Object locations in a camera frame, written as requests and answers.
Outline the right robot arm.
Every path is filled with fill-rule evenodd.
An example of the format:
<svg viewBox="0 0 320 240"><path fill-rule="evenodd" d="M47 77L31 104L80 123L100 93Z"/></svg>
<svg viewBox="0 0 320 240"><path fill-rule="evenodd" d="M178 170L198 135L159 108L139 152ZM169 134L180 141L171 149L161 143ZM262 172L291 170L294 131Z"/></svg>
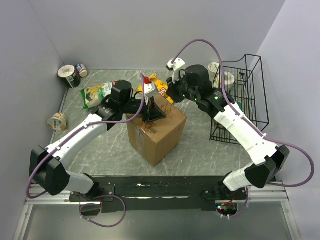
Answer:
<svg viewBox="0 0 320 240"><path fill-rule="evenodd" d="M219 195L228 200L241 188L264 188L284 166L289 149L259 135L233 98L223 95L221 88L213 87L204 66L168 63L167 69L173 74L166 80L166 94L175 103L185 99L195 102L201 111L228 130L251 158L250 164L224 177L218 187Z"/></svg>

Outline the brown cardboard box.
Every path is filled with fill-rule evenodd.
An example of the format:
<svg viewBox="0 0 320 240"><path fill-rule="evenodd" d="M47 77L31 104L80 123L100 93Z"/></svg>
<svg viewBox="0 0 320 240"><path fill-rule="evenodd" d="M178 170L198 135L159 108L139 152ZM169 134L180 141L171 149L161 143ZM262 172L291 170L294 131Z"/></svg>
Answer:
<svg viewBox="0 0 320 240"><path fill-rule="evenodd" d="M155 103L166 117L144 123L139 116L126 124L132 147L152 166L156 166L180 142L187 116L162 95Z"/></svg>

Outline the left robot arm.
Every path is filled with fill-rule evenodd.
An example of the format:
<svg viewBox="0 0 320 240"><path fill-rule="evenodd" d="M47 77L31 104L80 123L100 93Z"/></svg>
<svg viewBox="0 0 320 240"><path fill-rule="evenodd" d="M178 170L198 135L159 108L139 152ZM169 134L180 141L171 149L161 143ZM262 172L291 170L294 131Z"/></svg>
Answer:
<svg viewBox="0 0 320 240"><path fill-rule="evenodd" d="M123 124L123 115L131 114L127 122L141 117L143 122L153 122L166 117L155 103L157 86L142 80L142 97L136 99L130 82L110 82L101 104L86 119L60 140L46 148L35 147L31 151L29 180L39 184L45 192L56 196L62 191L80 193L87 201L94 201L100 194L100 184L89 174L66 170L70 161L91 141L109 131L116 124Z"/></svg>

